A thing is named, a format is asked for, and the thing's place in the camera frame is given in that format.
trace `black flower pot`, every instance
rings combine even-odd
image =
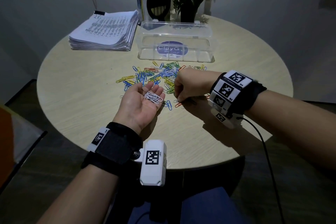
[[[181,6],[181,22],[188,22],[188,23],[194,23],[195,16],[197,13],[197,9],[200,5],[197,7],[194,5],[183,5]]]

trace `gray wall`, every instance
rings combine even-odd
[[[131,11],[136,0],[96,0],[106,12]],[[48,51],[94,10],[92,0],[0,0],[0,103],[31,78]],[[258,35],[286,63],[297,98],[336,103],[336,11],[320,0],[212,0],[199,12]]]

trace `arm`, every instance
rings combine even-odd
[[[149,90],[165,98],[163,88],[154,82],[146,86],[137,83],[130,87],[113,122],[123,124],[137,134],[155,117],[162,105],[154,104],[143,95]],[[102,223],[112,197],[116,192],[118,177],[96,166],[82,169],[69,186],[53,202],[38,224],[85,224]]]
[[[185,68],[175,80],[175,96],[181,102],[210,93],[220,75]],[[260,93],[245,114],[310,161],[336,169],[335,114],[270,90]]]

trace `blue pants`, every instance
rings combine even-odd
[[[158,223],[149,220],[151,204],[145,202],[140,207],[134,207],[128,224]],[[181,224],[217,224],[217,223],[247,223],[238,212],[223,187],[210,189],[185,199],[182,202]]]

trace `round wooden table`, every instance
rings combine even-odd
[[[268,44],[235,24],[207,18],[219,43],[215,62],[203,63],[208,70],[237,70],[269,90],[293,96],[288,69]],[[37,79],[38,98],[49,121],[66,138],[86,149],[99,128],[111,122],[118,110],[124,84],[116,81],[134,75],[132,66],[143,69],[152,65],[151,60],[139,60],[137,56],[135,41],[130,52],[73,51],[68,36],[63,38],[45,57]],[[261,143],[257,132],[245,121],[237,129],[225,128],[210,113],[206,100],[186,104],[185,109],[174,107],[173,94],[166,95],[166,100],[171,101],[173,110],[163,108],[141,135],[166,143],[169,169],[222,163],[253,151]],[[265,141],[271,137],[256,126]]]

